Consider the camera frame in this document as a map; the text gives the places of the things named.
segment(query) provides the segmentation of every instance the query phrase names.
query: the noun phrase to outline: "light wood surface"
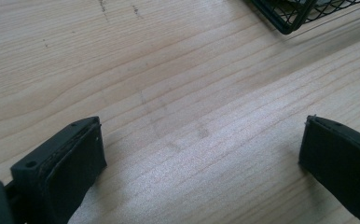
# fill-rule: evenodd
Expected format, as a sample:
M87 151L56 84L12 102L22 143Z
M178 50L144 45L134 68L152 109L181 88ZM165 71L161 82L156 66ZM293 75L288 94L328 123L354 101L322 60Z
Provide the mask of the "light wood surface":
M314 114L360 132L360 4L284 36L242 0L0 1L0 180L103 124L70 223L359 223L298 166Z

